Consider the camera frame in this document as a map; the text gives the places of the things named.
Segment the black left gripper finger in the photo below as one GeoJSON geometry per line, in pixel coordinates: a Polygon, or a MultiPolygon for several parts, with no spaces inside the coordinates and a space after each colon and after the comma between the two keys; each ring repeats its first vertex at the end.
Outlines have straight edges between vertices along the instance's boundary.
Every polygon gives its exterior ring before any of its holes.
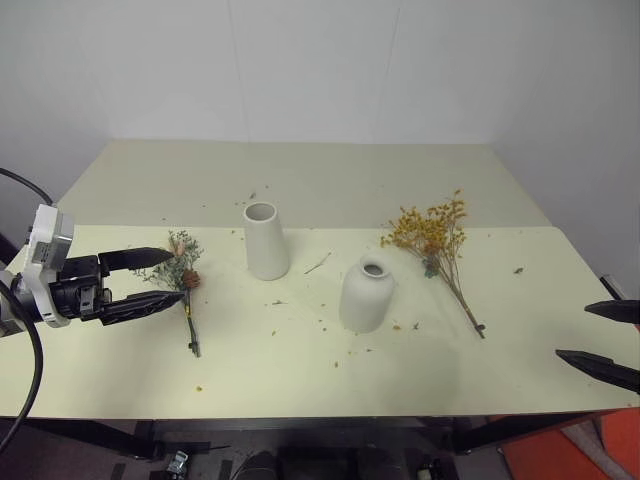
{"type": "Polygon", "coordinates": [[[127,296],[103,306],[101,323],[110,326],[164,311],[184,298],[182,291],[149,291],[127,296]]]}
{"type": "Polygon", "coordinates": [[[117,270],[141,270],[155,267],[173,257],[173,254],[161,248],[140,247],[109,251],[98,254],[102,274],[117,270]]]}

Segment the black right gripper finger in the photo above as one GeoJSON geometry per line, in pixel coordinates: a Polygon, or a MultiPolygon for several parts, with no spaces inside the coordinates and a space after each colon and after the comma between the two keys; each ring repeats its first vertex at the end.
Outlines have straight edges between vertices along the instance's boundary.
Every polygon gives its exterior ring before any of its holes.
{"type": "Polygon", "coordinates": [[[589,304],[584,307],[586,312],[608,318],[610,320],[639,325],[639,300],[606,300],[589,304]]]}
{"type": "Polygon", "coordinates": [[[616,364],[612,359],[575,350],[556,349],[556,355],[572,367],[609,385],[639,393],[639,371],[616,364]]]}

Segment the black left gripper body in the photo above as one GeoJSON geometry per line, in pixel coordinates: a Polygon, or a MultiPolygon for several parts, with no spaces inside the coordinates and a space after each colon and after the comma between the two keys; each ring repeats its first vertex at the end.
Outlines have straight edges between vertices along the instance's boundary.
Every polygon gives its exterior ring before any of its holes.
{"type": "Polygon", "coordinates": [[[102,265],[102,260],[101,254],[65,260],[55,281],[49,284],[54,305],[61,316],[83,321],[98,319],[111,303],[112,292],[104,286],[110,271],[108,266],[102,265]]]}

